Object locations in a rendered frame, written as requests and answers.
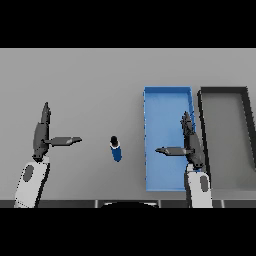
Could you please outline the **dark grey bin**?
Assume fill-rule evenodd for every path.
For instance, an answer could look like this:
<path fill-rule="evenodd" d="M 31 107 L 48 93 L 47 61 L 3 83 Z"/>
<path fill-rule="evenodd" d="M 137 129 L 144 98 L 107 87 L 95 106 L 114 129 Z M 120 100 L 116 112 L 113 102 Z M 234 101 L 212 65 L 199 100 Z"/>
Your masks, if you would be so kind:
<path fill-rule="evenodd" d="M 256 190 L 256 129 L 248 88 L 197 93 L 206 170 L 217 190 Z"/>

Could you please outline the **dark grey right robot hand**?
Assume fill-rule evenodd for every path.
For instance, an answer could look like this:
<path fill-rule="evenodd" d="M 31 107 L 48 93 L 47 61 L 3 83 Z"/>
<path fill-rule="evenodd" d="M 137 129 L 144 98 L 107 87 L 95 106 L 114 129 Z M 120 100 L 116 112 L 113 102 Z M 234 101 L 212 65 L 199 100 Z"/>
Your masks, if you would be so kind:
<path fill-rule="evenodd" d="M 155 151 L 165 156 L 185 156 L 187 162 L 191 164 L 195 170 L 201 169 L 204 166 L 203 152 L 194 124 L 187 111 L 182 115 L 180 123 L 183 132 L 184 146 L 160 147 L 156 148 Z"/>

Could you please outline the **blue bin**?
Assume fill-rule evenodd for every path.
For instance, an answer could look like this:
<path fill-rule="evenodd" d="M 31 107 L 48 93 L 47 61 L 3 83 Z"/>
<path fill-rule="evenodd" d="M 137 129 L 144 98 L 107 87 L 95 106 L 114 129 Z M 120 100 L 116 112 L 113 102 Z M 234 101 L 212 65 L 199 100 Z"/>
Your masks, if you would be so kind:
<path fill-rule="evenodd" d="M 145 86 L 144 153 L 147 192 L 185 191 L 185 156 L 165 156 L 156 152 L 161 147 L 183 147 L 181 119 L 188 112 L 195 122 L 190 86 Z"/>

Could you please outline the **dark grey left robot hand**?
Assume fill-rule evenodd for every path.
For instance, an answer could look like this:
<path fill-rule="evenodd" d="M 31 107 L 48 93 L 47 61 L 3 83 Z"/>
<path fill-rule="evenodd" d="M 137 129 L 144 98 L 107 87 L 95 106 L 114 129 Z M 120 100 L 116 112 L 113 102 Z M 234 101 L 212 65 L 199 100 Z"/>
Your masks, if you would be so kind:
<path fill-rule="evenodd" d="M 37 123 L 33 137 L 33 155 L 36 162 L 42 162 L 48 153 L 49 147 L 71 146 L 81 142 L 81 137 L 50 137 L 51 109 L 48 103 L 44 104 L 41 119 Z"/>

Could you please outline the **blue pipe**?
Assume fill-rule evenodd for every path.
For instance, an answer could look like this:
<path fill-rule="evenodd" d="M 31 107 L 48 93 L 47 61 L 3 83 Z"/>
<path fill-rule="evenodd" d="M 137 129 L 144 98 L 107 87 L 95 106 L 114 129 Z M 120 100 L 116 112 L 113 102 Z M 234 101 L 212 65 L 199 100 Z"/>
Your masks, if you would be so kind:
<path fill-rule="evenodd" d="M 113 159 L 116 162 L 120 162 L 122 159 L 121 145 L 116 136 L 112 136 L 110 139 L 110 149 L 112 152 Z"/>

